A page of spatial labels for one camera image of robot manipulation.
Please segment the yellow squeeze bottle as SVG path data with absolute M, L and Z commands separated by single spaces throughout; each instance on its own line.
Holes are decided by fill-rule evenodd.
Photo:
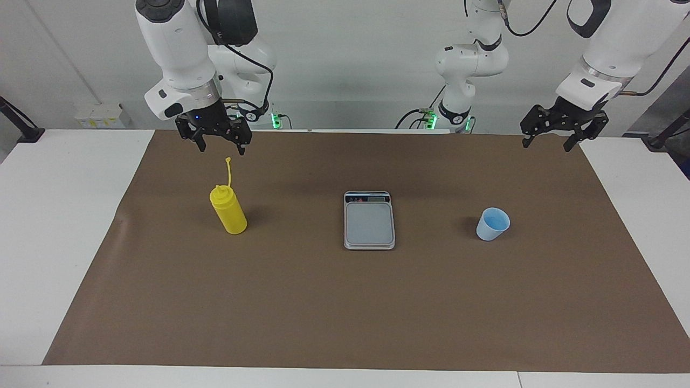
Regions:
M 230 235 L 239 235 L 248 227 L 248 220 L 241 207 L 236 192 L 232 188 L 231 157 L 225 159 L 227 183 L 216 185 L 209 193 L 209 201 L 225 231 Z

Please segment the light blue plastic cup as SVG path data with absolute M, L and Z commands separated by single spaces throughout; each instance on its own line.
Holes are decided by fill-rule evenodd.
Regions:
M 510 218 L 505 211 L 499 208 L 484 209 L 475 232 L 483 241 L 493 241 L 507 231 L 510 227 Z

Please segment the silver digital kitchen scale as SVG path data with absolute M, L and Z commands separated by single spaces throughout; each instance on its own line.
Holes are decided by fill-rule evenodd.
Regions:
M 347 191 L 343 194 L 343 245 L 351 251 L 394 249 L 394 207 L 390 192 Z

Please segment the black stand leg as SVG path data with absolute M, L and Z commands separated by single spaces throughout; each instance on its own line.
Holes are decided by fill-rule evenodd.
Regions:
M 0 113 L 2 113 L 19 131 L 17 143 L 36 143 L 45 133 L 45 128 L 39 127 L 27 114 L 0 95 Z
M 684 131 L 681 128 L 690 123 L 690 108 L 685 110 L 678 118 L 676 118 L 665 130 L 661 131 L 655 136 L 646 136 L 641 138 L 643 145 L 646 145 L 650 152 L 660 153 L 666 150 L 665 143 L 673 136 L 682 134 Z

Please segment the brown paper table mat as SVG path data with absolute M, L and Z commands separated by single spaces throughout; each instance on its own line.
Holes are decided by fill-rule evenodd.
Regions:
M 45 364 L 689 373 L 690 337 L 591 164 L 557 135 L 149 142 Z M 232 188 L 228 234 L 209 201 Z M 390 192 L 395 247 L 343 245 Z M 510 227 L 475 229 L 499 208 Z

